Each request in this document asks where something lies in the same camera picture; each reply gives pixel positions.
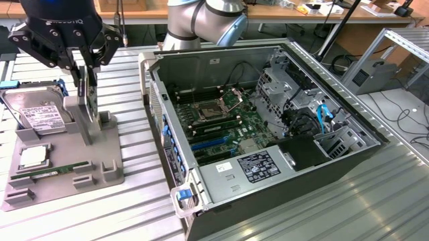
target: hard drive label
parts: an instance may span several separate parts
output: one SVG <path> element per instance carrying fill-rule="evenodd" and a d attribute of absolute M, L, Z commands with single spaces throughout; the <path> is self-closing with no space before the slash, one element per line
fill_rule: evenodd
<path fill-rule="evenodd" d="M 23 108 L 22 112 L 35 131 L 65 127 L 65 121 L 55 105 Z"/>
<path fill-rule="evenodd" d="M 238 158 L 248 180 L 257 183 L 278 174 L 278 169 L 268 151 Z"/>

